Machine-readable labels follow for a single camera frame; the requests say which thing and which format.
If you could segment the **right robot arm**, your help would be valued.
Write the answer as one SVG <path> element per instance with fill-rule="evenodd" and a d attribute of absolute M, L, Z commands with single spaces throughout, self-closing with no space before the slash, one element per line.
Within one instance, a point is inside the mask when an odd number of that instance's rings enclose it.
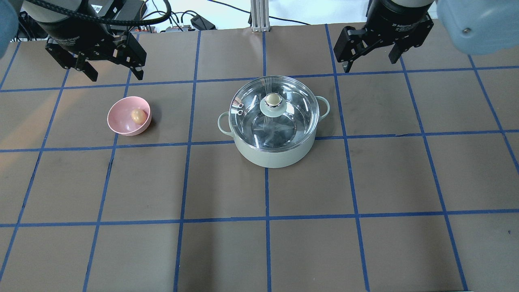
<path fill-rule="evenodd" d="M 345 26 L 333 52 L 350 72 L 356 59 L 373 50 L 391 46 L 396 63 L 404 52 L 425 42 L 434 22 L 431 0 L 371 0 L 367 21 L 357 29 Z M 467 55 L 488 55 L 519 43 L 517 0 L 437 0 L 436 13 L 453 45 Z"/>

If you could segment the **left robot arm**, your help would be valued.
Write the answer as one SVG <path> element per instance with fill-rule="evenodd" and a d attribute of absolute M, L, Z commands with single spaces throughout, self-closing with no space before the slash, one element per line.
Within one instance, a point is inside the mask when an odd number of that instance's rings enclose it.
<path fill-rule="evenodd" d="M 106 60 L 129 68 L 139 81 L 144 78 L 146 51 L 130 32 L 115 34 L 111 28 L 148 22 L 100 16 L 87 0 L 2 0 L 2 56 L 18 32 L 21 11 L 47 33 L 45 50 L 62 68 L 83 72 L 95 82 L 98 72 L 91 61 Z"/>

